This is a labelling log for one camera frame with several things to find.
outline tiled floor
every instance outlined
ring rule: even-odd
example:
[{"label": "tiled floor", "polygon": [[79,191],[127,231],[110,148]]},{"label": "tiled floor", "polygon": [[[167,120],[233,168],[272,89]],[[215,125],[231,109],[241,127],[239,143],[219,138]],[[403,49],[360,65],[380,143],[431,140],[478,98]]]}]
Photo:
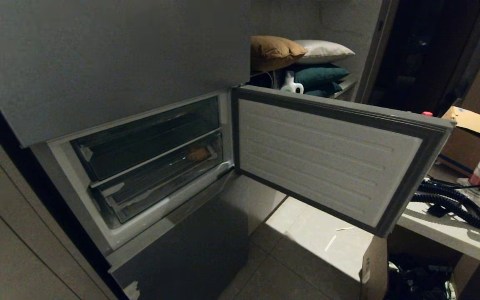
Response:
[{"label": "tiled floor", "polygon": [[289,197],[251,235],[248,263],[219,300],[358,300],[371,239]]}]

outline brown pillow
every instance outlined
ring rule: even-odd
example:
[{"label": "brown pillow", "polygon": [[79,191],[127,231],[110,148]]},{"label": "brown pillow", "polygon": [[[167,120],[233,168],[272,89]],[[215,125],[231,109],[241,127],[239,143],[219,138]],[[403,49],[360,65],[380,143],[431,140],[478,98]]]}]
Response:
[{"label": "brown pillow", "polygon": [[287,67],[307,53],[297,42],[268,35],[251,37],[251,69],[272,71]]}]

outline open freezer door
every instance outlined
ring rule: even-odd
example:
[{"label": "open freezer door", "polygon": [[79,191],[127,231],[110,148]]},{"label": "open freezer door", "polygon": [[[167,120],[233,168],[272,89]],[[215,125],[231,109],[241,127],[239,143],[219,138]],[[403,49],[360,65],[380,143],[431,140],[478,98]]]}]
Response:
[{"label": "open freezer door", "polygon": [[261,87],[232,92],[240,173],[381,237],[454,127],[440,118]]}]

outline white pillow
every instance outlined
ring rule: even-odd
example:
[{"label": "white pillow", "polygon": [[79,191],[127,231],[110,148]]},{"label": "white pillow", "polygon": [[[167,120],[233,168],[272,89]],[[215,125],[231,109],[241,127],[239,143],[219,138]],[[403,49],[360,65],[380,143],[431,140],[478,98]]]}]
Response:
[{"label": "white pillow", "polygon": [[307,53],[295,62],[300,65],[332,63],[355,55],[349,48],[327,40],[294,40],[294,42],[307,49]]}]

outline refrigerator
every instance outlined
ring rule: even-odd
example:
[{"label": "refrigerator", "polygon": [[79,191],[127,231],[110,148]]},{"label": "refrigerator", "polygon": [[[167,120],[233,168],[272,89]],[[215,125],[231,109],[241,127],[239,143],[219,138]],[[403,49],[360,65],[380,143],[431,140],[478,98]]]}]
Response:
[{"label": "refrigerator", "polygon": [[282,195],[386,237],[453,129],[245,85],[248,11],[0,0],[0,111],[131,300],[217,298]]}]

